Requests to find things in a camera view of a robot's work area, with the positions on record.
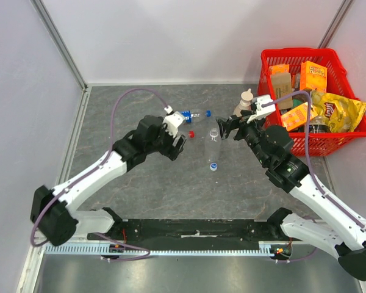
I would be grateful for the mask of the red bottle cap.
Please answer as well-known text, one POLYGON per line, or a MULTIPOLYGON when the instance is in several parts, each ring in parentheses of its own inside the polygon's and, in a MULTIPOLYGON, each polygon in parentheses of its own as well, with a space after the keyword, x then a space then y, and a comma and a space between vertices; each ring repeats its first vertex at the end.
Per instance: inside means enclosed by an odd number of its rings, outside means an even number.
POLYGON ((188 136, 192 139, 195 137, 195 132, 194 131, 189 131, 188 132, 188 136))

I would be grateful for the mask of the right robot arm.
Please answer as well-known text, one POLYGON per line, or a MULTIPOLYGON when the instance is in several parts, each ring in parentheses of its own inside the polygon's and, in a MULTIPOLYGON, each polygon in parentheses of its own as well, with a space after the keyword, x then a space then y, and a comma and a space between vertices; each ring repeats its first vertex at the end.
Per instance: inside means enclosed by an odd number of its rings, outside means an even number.
POLYGON ((298 199, 322 220, 324 228, 283 209, 281 219, 267 225, 274 240, 285 236, 297 238, 333 256, 352 277, 366 281, 366 219, 332 193, 301 159, 290 150, 293 140, 285 128, 272 125, 264 128, 263 120, 245 121, 235 115, 217 118, 222 139, 231 131, 234 140, 243 140, 250 147, 268 179, 278 188, 298 199))

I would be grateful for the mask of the clear Pocari Sweat bottle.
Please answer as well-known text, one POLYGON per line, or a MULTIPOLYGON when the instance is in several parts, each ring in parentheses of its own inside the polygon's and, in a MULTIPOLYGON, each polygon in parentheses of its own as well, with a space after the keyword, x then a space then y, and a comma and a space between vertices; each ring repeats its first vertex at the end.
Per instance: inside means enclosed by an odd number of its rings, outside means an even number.
POLYGON ((205 138, 205 157, 208 163, 217 162, 221 150, 221 136, 218 128, 211 128, 205 138))

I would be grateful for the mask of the red label water bottle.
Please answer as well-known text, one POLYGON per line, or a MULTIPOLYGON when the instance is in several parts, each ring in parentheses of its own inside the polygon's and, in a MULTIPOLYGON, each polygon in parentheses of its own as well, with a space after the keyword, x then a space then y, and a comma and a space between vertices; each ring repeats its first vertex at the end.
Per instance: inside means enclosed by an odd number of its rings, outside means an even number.
POLYGON ((182 136, 185 136, 186 138, 193 139, 195 138, 195 132, 194 131, 179 131, 179 134, 182 136))

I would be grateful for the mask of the blue white Pocari cap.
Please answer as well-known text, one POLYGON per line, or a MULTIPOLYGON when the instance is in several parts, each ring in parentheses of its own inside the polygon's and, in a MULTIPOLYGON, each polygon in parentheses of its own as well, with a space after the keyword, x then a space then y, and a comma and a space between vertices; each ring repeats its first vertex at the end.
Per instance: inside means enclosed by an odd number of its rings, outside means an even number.
POLYGON ((215 163, 215 162, 212 162, 210 165, 209 165, 209 168, 210 168, 210 170, 211 171, 216 171, 217 170, 217 168, 218 168, 218 165, 217 165, 217 163, 215 163))

